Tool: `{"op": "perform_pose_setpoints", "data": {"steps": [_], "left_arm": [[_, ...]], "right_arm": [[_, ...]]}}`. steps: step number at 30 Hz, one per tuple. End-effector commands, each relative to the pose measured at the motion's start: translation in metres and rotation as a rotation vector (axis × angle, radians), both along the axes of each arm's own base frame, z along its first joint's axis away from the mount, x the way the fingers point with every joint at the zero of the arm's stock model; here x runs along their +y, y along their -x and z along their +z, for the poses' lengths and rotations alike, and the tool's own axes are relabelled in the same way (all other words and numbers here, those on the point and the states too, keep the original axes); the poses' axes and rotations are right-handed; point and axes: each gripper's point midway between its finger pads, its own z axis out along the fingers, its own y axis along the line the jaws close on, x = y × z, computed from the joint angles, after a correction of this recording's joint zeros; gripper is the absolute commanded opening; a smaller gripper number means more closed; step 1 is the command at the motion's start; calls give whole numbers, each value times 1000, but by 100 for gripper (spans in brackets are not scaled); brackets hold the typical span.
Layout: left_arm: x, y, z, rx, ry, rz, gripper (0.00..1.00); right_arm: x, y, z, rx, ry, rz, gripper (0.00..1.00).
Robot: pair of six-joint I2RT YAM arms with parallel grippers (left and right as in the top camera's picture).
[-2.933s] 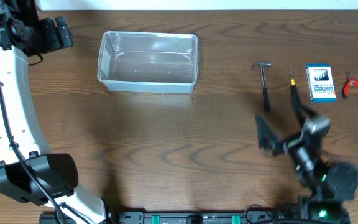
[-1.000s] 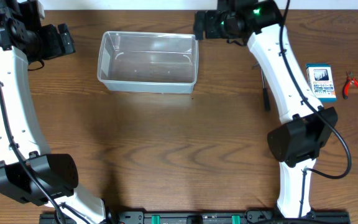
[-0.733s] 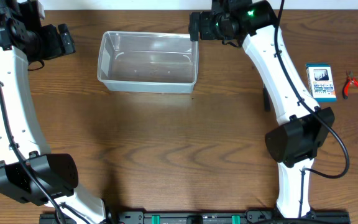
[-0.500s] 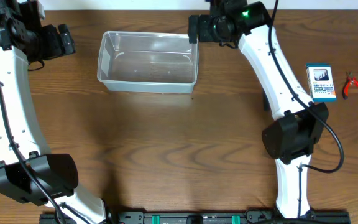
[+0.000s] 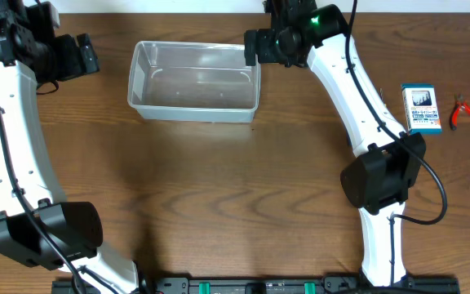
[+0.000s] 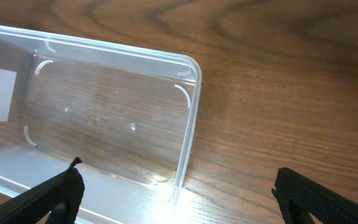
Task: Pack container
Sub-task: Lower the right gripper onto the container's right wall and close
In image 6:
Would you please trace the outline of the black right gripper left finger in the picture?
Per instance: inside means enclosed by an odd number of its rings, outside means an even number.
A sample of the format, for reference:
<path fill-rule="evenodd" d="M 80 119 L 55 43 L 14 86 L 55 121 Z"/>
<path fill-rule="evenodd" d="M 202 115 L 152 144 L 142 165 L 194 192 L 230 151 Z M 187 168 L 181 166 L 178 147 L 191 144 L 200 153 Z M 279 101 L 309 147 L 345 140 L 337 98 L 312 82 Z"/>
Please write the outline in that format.
<path fill-rule="evenodd" d="M 64 172 L 0 204 L 0 224 L 74 223 L 85 191 L 83 178 L 74 158 Z"/>

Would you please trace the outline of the clear plastic container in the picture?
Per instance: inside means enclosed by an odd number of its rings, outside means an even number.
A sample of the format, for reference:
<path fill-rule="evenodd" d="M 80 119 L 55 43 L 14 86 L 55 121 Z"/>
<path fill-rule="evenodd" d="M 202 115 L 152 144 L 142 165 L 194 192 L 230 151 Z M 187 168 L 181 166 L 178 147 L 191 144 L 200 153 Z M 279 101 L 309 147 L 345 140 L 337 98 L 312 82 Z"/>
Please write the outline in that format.
<path fill-rule="evenodd" d="M 201 80 L 186 55 L 0 26 L 0 194 L 79 157 L 78 223 L 180 223 Z"/>

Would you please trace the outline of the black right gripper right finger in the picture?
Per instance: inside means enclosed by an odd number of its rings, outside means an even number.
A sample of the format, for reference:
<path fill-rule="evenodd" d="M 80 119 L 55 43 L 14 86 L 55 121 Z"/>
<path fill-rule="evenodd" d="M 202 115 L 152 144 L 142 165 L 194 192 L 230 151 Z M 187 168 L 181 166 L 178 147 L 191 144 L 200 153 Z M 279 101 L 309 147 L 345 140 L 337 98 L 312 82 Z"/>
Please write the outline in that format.
<path fill-rule="evenodd" d="M 287 167 L 279 168 L 272 189 L 286 224 L 358 224 L 358 204 Z"/>

